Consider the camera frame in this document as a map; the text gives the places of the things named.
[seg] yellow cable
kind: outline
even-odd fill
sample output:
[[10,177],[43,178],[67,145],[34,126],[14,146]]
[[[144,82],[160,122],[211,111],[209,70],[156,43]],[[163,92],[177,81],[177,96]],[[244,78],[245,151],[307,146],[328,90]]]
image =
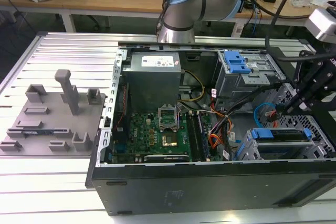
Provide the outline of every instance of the yellow cable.
[[203,96],[204,96],[204,92],[205,92],[205,87],[203,86],[201,80],[194,75],[193,73],[191,73],[189,70],[184,70],[185,72],[189,73],[192,77],[194,77],[202,86],[202,93],[199,95],[199,97],[193,98],[193,99],[186,99],[186,100],[178,100],[179,102],[196,102],[198,100],[200,100]]

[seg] computer case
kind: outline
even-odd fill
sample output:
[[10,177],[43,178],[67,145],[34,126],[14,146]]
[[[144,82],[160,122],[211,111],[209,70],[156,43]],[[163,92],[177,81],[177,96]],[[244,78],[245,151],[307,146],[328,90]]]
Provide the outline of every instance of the computer case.
[[[254,72],[254,75],[262,75],[265,71],[269,81],[276,80],[276,78],[291,79],[293,71],[291,64],[286,62],[276,64],[270,57],[260,54],[258,49],[249,48],[249,45],[245,48],[235,46],[233,46],[234,50],[239,48],[240,52],[245,54],[244,57],[248,58],[247,63],[250,67],[259,65],[257,68],[260,72]],[[136,53],[130,53],[132,50],[134,52],[139,50],[144,55],[153,54],[154,51],[161,54],[179,52],[181,69],[192,69],[203,80],[203,83],[207,83],[204,76],[213,74],[216,83],[220,84],[219,87],[223,87],[223,82],[230,82],[236,77],[234,83],[237,85],[234,86],[234,92],[245,92],[253,85],[245,77],[243,79],[241,74],[229,74],[227,66],[220,63],[225,62],[223,55],[231,50],[230,48],[219,52],[218,61],[215,60],[215,66],[211,67],[207,64],[213,62],[219,49],[215,48],[211,52],[212,48],[208,45],[126,44],[117,51],[111,85],[113,95],[107,100],[107,116],[104,126],[106,126],[107,119],[114,118],[113,110],[120,109],[116,101],[121,100],[122,94],[117,98],[116,91],[119,90],[120,83],[127,83],[128,77],[125,75],[125,70],[131,68],[129,65],[134,64],[132,56],[137,56]],[[274,67],[274,74],[269,71],[271,66]],[[253,78],[252,82],[257,82],[257,78]],[[183,90],[184,84],[182,82],[180,90]],[[142,87],[143,92],[146,92],[144,85]],[[226,94],[220,93],[220,89],[217,89],[217,92],[219,92],[217,93],[219,97],[227,97]],[[279,99],[290,99],[291,92],[291,84],[286,83],[280,89],[264,92],[256,100],[258,104],[278,102]],[[237,140],[243,139],[242,135],[246,134],[246,129],[255,127],[252,115],[249,116],[243,111],[241,114],[237,113],[232,116],[232,119]],[[264,127],[269,124],[262,118],[261,122]],[[319,110],[314,111],[309,117],[304,115],[284,117],[280,124],[283,128],[291,128],[293,125],[310,128],[317,136],[316,140],[319,141],[317,144],[321,144],[328,152],[324,157],[319,158],[232,160],[229,162],[209,162],[207,160],[206,162],[156,164],[146,163],[142,158],[143,162],[135,161],[127,164],[113,162],[115,150],[120,147],[114,144],[118,142],[118,139],[108,128],[102,128],[98,131],[95,150],[92,151],[86,186],[96,189],[108,215],[112,216],[301,207],[336,186],[336,159],[334,151],[330,151],[336,147],[336,122],[328,111]],[[118,149],[118,151],[120,152],[118,155],[125,155],[124,150],[121,152]]]

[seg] power cable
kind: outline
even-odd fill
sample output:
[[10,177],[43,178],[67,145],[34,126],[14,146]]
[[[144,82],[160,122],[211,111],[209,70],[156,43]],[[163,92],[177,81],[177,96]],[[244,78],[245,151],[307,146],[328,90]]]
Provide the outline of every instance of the power cable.
[[27,25],[30,27],[30,29],[34,32],[34,34],[36,35],[36,31],[35,29],[31,26],[31,24],[28,22],[28,20],[26,19],[26,17],[18,10],[18,8],[13,4],[13,2],[11,0],[8,0],[8,2],[16,9],[16,11],[21,15],[21,17],[24,19],[24,21],[27,23]]

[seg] desk leg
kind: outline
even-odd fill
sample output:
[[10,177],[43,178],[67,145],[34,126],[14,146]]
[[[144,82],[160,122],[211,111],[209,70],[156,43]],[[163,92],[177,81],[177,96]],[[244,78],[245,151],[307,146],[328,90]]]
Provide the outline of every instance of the desk leg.
[[1,14],[5,17],[5,19],[10,22],[10,23],[15,23],[16,18],[12,12],[7,12],[7,11],[1,11]]
[[67,33],[75,33],[76,28],[72,16],[70,14],[61,14],[61,16],[65,26],[65,31]]
[[231,37],[240,38],[244,28],[245,22],[236,22],[231,33]]
[[105,16],[105,27],[110,28],[111,23],[110,23],[110,16]]

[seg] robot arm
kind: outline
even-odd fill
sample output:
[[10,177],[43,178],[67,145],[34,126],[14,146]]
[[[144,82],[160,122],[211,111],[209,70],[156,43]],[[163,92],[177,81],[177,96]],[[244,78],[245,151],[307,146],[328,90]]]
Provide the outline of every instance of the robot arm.
[[233,17],[240,0],[170,0],[157,40],[163,43],[193,43],[196,20]]

